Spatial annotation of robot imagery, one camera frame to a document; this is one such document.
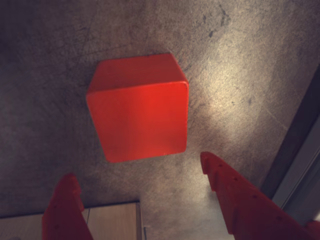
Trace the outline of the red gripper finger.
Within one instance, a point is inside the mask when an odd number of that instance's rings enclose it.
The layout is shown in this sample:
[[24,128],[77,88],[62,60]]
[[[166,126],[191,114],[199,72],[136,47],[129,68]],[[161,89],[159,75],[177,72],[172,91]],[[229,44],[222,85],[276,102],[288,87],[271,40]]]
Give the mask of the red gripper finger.
[[216,193],[229,234],[236,240],[318,240],[320,223],[300,225],[215,154],[200,154],[203,174]]
[[68,173],[56,185],[42,216],[43,240],[92,240],[82,215],[84,205],[76,176]]

